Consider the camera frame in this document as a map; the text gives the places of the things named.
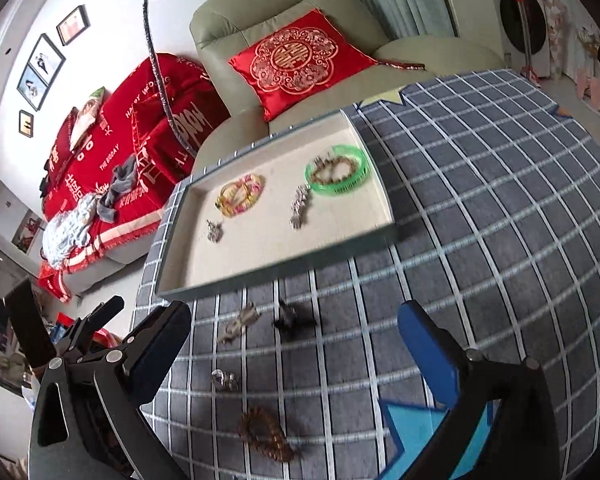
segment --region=plaid tablecloth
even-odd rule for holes
[[[191,305],[190,337],[142,410],[192,478],[378,475],[395,452],[378,398],[432,403],[396,328],[405,298],[465,347],[542,363],[565,477],[599,442],[600,148],[510,71],[438,78],[400,96],[346,108],[390,192],[400,242]],[[154,296],[158,263],[196,178],[168,203],[136,324],[164,303]],[[270,323],[277,298],[303,304],[315,331],[281,340]],[[219,328],[249,301],[262,318],[219,348]],[[212,390],[214,368],[240,375],[242,391]],[[283,466],[248,450],[237,427],[250,406],[279,415],[298,460]]]

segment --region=tile floor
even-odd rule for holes
[[[572,114],[600,145],[600,117],[578,100],[575,94],[575,84],[571,79],[564,76],[560,80],[545,80],[542,82],[542,89]],[[136,306],[136,293],[140,284],[143,264],[144,258],[136,260],[91,287],[81,298],[74,298],[70,304],[54,303],[47,310],[50,318],[55,318],[57,312],[64,312],[74,319],[78,316],[84,317],[101,302],[107,301],[111,296],[117,294],[124,298],[125,309],[109,322],[106,328],[119,336],[125,336],[129,332],[131,315]]]

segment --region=washing machine door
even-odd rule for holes
[[[531,54],[540,52],[546,41],[546,23],[544,12],[538,0],[523,0],[531,34]],[[522,18],[516,0],[500,0],[500,19],[502,27],[516,50],[524,53],[525,40],[522,34]]]

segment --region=green bracelet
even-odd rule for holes
[[[307,164],[304,168],[304,178],[310,184],[313,192],[321,195],[334,196],[352,191],[364,182],[369,174],[369,166],[366,155],[362,150],[355,146],[338,144],[331,148],[331,153],[335,156],[352,158],[356,161],[358,167],[353,175],[342,182],[338,182],[337,184],[318,184],[316,182],[311,182],[311,174],[314,170],[313,164]]]

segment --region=recliner chair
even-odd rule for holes
[[[260,39],[318,7],[349,43],[375,59],[424,63],[413,71],[373,66],[295,104],[270,123],[256,93],[228,61]],[[194,170],[251,142],[363,99],[439,75],[504,67],[486,47],[463,38],[413,36],[390,41],[360,0],[207,0],[193,14],[198,57],[231,118],[203,143]]]

